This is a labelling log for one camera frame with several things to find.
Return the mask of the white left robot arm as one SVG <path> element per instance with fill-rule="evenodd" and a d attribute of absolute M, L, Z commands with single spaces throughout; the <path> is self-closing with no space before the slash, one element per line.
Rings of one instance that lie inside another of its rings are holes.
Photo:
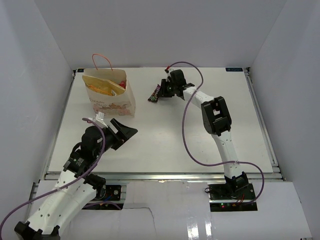
<path fill-rule="evenodd" d="M 93 169 L 109 149 L 117 150 L 138 130 L 111 119 L 85 119 L 86 128 L 63 165 L 54 188 L 44 194 L 44 202 L 25 222 L 14 228 L 21 240 L 59 240 L 70 221 L 92 200 L 105 196 L 106 180 Z"/>

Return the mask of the tan popcorn chips bag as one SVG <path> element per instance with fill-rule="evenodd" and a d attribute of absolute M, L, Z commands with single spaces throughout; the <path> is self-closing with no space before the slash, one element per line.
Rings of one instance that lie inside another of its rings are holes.
<path fill-rule="evenodd" d="M 100 79 L 87 75 L 84 75 L 82 79 L 87 88 L 99 94 L 107 96 L 119 96 L 126 91 L 125 88 L 108 79 Z"/>

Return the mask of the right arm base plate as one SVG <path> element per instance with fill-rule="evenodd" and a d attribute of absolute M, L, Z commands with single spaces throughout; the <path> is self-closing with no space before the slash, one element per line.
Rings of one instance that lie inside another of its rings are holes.
<path fill-rule="evenodd" d="M 236 192 L 232 191 L 226 183 L 209 184 L 204 189 L 204 192 L 209 194 L 209 199 L 213 201 L 231 200 L 232 202 L 239 203 L 240 201 L 252 201 L 256 197 L 252 183 Z"/>

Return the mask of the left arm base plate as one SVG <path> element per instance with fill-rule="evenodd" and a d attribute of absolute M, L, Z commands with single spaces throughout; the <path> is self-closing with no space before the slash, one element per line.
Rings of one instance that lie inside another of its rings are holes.
<path fill-rule="evenodd" d="M 97 201 L 120 201 L 122 193 L 121 185 L 104 185 L 96 195 Z"/>

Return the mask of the small pink candy packet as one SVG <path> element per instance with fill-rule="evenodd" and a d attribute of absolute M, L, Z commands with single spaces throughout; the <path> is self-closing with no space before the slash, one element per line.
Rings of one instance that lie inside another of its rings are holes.
<path fill-rule="evenodd" d="M 126 82 L 125 81 L 121 81 L 119 86 L 121 86 L 122 88 L 126 88 Z"/>

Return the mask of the brown M&M's packet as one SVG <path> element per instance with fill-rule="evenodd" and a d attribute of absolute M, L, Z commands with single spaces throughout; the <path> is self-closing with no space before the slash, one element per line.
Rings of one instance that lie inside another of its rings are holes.
<path fill-rule="evenodd" d="M 147 99 L 149 102 L 151 103 L 157 103 L 159 100 L 159 92 L 161 90 L 161 86 L 158 84 L 155 88 L 155 90 L 153 91 L 153 93 L 151 94 L 151 96 Z"/>

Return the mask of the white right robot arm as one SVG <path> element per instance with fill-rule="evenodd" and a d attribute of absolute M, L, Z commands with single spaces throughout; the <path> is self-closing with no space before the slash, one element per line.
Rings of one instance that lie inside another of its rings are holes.
<path fill-rule="evenodd" d="M 225 99 L 213 97 L 188 83 L 181 69 L 165 69 L 167 78 L 161 80 L 159 97 L 172 98 L 177 96 L 187 101 L 186 106 L 195 105 L 201 110 L 203 126 L 213 138 L 223 165 L 226 184 L 226 195 L 236 200 L 243 195 L 249 185 L 248 177 L 241 164 L 232 142 L 232 119 Z"/>

